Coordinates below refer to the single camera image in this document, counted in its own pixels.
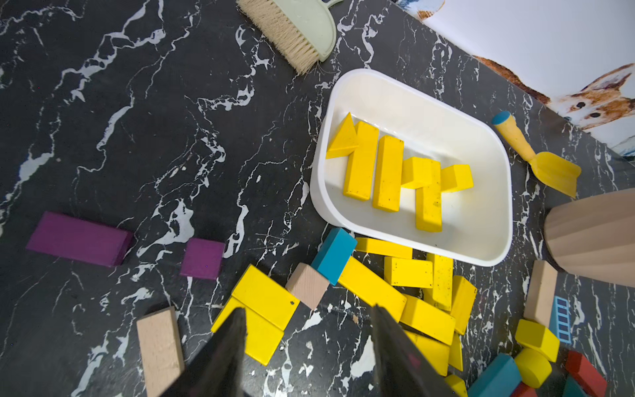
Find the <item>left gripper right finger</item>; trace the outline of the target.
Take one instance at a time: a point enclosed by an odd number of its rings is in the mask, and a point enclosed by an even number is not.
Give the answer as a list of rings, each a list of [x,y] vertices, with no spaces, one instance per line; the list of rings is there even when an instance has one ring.
[[[375,379],[381,396],[453,396],[387,309],[371,309]]]

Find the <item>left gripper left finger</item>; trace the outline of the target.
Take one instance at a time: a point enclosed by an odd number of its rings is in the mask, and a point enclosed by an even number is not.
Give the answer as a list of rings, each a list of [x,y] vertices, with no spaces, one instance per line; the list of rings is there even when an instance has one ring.
[[[233,309],[185,371],[162,393],[169,396],[243,396],[246,310]]]

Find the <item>white plastic tray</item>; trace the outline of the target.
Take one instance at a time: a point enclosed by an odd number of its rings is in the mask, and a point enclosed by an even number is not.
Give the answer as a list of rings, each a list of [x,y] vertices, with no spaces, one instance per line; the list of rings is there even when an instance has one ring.
[[[400,211],[345,196],[349,155],[363,121],[404,142]],[[310,182],[319,215],[354,233],[464,261],[495,266],[512,242],[511,170],[504,146],[484,122],[385,74],[345,73],[322,122]]]

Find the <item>yellow bar block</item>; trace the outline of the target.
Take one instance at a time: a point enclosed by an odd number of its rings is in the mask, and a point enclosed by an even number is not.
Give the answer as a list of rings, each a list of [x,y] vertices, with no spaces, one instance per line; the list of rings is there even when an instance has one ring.
[[[380,139],[373,207],[385,212],[400,211],[400,193],[403,167],[404,142],[385,135]]]
[[[342,193],[349,198],[367,201],[372,192],[379,129],[360,121],[357,137],[359,146],[349,155]]]

